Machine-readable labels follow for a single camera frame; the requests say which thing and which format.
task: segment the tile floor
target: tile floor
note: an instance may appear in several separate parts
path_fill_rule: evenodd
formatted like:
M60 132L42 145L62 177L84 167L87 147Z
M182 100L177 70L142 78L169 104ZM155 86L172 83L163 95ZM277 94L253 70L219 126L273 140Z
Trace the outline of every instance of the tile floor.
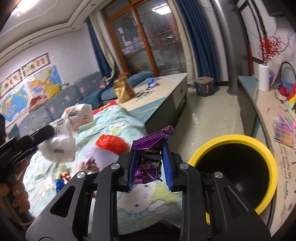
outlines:
M188 162L207 141L227 134L244 134L237 98L227 94L227 86L211 96L200 97L188 88L187 105L169 143L170 150Z

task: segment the brown paper bag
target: brown paper bag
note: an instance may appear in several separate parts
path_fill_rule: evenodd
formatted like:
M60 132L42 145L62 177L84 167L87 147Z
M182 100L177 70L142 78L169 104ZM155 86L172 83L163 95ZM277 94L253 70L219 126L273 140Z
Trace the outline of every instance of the brown paper bag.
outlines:
M126 75L114 81L113 89L119 103L124 103L136 96L134 89L128 83L128 77Z

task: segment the trash can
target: trash can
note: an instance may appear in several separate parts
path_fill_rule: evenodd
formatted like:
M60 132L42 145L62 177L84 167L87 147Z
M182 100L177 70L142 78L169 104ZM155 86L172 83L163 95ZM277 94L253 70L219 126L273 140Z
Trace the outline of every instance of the trash can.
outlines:
M202 145L188 163L200 172L222 172L258 214L275 194L278 180L276 161L270 150L252 137L217 137Z
M207 97L215 93L214 79L210 77L200 77L194 80L196 93L202 97Z

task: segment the beige curtain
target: beige curtain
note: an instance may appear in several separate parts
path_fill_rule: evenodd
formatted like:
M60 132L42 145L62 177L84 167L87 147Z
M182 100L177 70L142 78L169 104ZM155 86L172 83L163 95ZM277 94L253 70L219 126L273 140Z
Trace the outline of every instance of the beige curtain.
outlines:
M188 33L187 29L185 28L184 21L182 19L182 16L178 10L178 7L174 0L168 0L168 4L170 6L170 9L172 11L172 14L174 15L174 18L176 20L177 28L179 30L181 43L184 50L184 56L186 61L186 68L187 68L187 81L191 82L195 78L198 77L197 70L195 68L195 59L192 54L192 47L191 43L188 39Z
M96 19L95 14L94 13L91 13L89 15L89 19L90 19L91 24L92 24L92 26L94 28L94 32L96 34L96 38L98 39L98 42L99 42L100 47L102 49L102 52L103 52L103 54L104 54L104 56L105 56L105 58L106 58L106 60L107 60L107 62L109 64L109 66L110 66L110 68L112 70L111 77L109 78L109 79L111 79L115 75L115 63L114 63L114 59L112 57L111 52L109 51L109 48L107 47L107 44L106 44L105 39L104 39L104 37L102 35L101 29L100 29L100 26L99 26L99 23L98 23L98 21Z

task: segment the blue sofa cushion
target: blue sofa cushion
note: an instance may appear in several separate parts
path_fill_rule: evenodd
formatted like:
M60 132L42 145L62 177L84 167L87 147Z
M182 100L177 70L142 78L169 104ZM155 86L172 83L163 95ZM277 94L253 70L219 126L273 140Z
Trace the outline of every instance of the blue sofa cushion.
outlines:
M30 112L19 124L20 136L26 136L30 132L33 133L38 129L53 122L49 111L45 106L41 106L39 109Z
M82 94L71 85L49 99L45 106L51 113L53 120L56 120L62 116L66 108L76 105L82 99Z
M138 84L142 83L145 79L152 78L154 74L151 71L144 71L138 74L133 75L132 77L128 78L128 83L135 88ZM116 94L113 91L113 88L110 88L106 90L102 96L101 99L103 101L111 100L111 99L117 99Z
M90 104L92 109L95 110L100 107L99 101L98 101L98 93L100 90L97 90L93 93L91 93L89 96L81 100L78 104Z
M10 130L10 132L8 132L7 136L9 139L12 139L14 137L20 137L20 131L19 131L16 124L11 128L11 130Z
M101 86L103 77L100 72L94 72L93 74L82 77L75 81L74 86L82 94L83 98L96 91Z

